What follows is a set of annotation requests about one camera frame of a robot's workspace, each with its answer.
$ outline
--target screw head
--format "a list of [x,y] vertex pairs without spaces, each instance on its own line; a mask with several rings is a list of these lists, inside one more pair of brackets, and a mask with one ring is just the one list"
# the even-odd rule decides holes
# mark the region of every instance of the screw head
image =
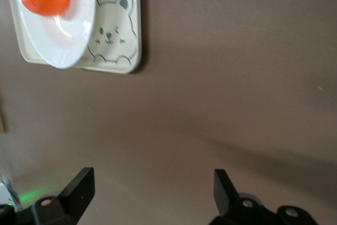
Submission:
[[250,200],[244,200],[242,201],[242,204],[246,207],[246,208],[252,208],[254,206],[253,202]]
[[297,211],[295,209],[292,208],[287,208],[285,213],[291,217],[297,217],[299,216],[299,214],[297,213]]
[[41,202],[41,206],[45,207],[49,205],[50,203],[52,203],[51,199],[45,199],[44,201]]

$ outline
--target plate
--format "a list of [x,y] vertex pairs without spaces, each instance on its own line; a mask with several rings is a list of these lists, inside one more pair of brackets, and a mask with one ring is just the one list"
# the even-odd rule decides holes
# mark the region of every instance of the plate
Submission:
[[87,48],[96,0],[70,0],[65,13],[52,17],[32,13],[18,1],[28,37],[39,55],[59,69],[73,66]]
[[[120,74],[130,73],[137,68],[142,57],[141,0],[127,0],[127,2],[133,6],[130,9],[130,12],[125,10],[125,0],[97,0],[95,22],[88,42],[89,48],[83,52],[81,59],[72,66],[73,68]],[[23,19],[21,18],[19,12],[19,1],[9,0],[9,3],[11,5],[16,37],[22,57],[29,63],[48,64],[37,52],[28,36],[27,29],[23,24]],[[111,4],[114,3],[118,4],[118,6],[112,7]],[[107,16],[104,16],[104,13],[102,13],[104,8],[108,8],[108,10],[110,10],[106,13]],[[109,20],[108,16],[112,18],[112,21],[118,22],[119,25],[113,24],[113,22],[107,23]],[[103,42],[102,46],[107,45],[105,40],[98,38],[98,36],[102,35],[97,32],[99,32],[100,27],[102,27],[105,31],[105,35],[106,32],[111,32],[113,34],[115,32],[116,25],[118,26],[117,31],[120,33],[121,39],[125,40],[126,43],[121,44],[120,40],[118,42],[116,38],[112,38],[114,41],[114,45],[112,47],[98,48],[98,45],[94,44],[94,47],[90,45],[91,43],[95,43],[97,39],[100,39],[100,42]],[[136,40],[128,39],[130,36],[134,35]]]

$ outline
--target table surface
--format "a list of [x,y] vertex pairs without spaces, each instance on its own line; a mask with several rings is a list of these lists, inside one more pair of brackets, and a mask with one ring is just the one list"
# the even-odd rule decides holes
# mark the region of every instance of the table surface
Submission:
[[207,224],[213,170],[337,220],[337,0],[142,0],[133,74],[21,57],[0,0],[0,172],[24,206],[94,167],[80,224]]

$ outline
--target cartoon bear face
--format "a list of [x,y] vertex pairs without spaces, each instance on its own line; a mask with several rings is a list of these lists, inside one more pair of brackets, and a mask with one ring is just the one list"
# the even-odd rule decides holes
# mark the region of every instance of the cartoon bear face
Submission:
[[96,22],[88,44],[94,62],[132,65],[138,51],[132,11],[133,0],[97,1]]

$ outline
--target white plate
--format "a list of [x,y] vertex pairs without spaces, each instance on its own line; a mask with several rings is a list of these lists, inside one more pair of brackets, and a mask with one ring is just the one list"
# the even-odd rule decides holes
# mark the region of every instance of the white plate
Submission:
[[44,17],[30,12],[19,0],[19,12],[39,55],[50,65],[73,66],[87,48],[96,0],[70,0],[62,15]]

